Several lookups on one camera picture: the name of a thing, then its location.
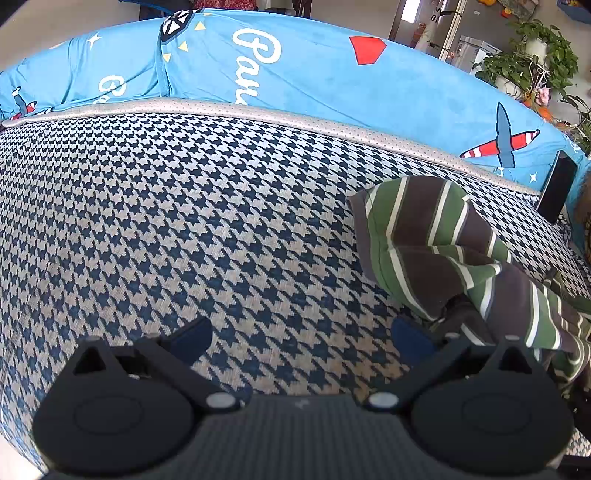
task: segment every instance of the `wall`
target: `wall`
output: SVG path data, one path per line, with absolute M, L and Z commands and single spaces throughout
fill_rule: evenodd
M 398 0 L 313 0 L 310 18 L 388 38 Z
M 28 0 L 0 27 L 0 70 L 72 37 L 138 17 L 138 5 L 117 0 Z
M 396 42 L 406 46 L 410 45 L 410 42 L 413 39 L 414 31 L 417 29 L 419 23 L 429 22 L 431 16 L 435 12 L 435 9 L 437 8 L 438 2 L 439 0 L 421 0 L 414 23 L 405 22 L 404 20 L 400 22 L 400 26 L 396 32 Z
M 540 0 L 535 17 L 545 25 L 556 25 L 570 41 L 575 55 L 579 57 L 579 74 L 573 79 L 576 86 L 567 88 L 567 92 L 579 95 L 591 106 L 591 25 L 571 20 L 556 6 L 556 0 Z M 550 102 L 550 111 L 554 116 L 575 121 L 577 117 L 573 108 L 558 102 L 557 97 Z

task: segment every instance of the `black phone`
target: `black phone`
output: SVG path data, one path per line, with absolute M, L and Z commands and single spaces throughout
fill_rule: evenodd
M 563 150 L 558 153 L 535 208 L 550 223 L 556 223 L 577 174 L 577 164 Z

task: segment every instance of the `floor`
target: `floor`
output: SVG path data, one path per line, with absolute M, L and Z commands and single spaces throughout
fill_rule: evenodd
M 0 71 L 64 40 L 135 21 L 138 15 L 138 5 L 118 0 L 28 0 L 0 26 Z M 39 476 L 41 472 L 0 436 L 0 480 Z

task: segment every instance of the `houndstooth fabric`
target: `houndstooth fabric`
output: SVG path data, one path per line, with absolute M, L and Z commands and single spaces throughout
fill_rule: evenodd
M 32 415 L 78 338 L 113 345 L 209 317 L 197 371 L 247 396 L 365 395 L 406 367 L 396 305 L 365 279 L 346 196 L 404 175 L 458 183 L 534 278 L 588 296 L 537 198 L 373 147 L 195 115 L 0 134 L 0 432 L 41 466 Z

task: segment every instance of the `striped cloth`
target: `striped cloth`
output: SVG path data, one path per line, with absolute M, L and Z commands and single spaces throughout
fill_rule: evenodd
M 544 283 L 529 278 L 457 184 L 402 177 L 349 202 L 363 273 L 434 329 L 465 294 L 480 313 L 460 326 L 472 342 L 515 335 L 551 358 L 565 384 L 588 372 L 591 301 L 569 297 L 556 271 Z

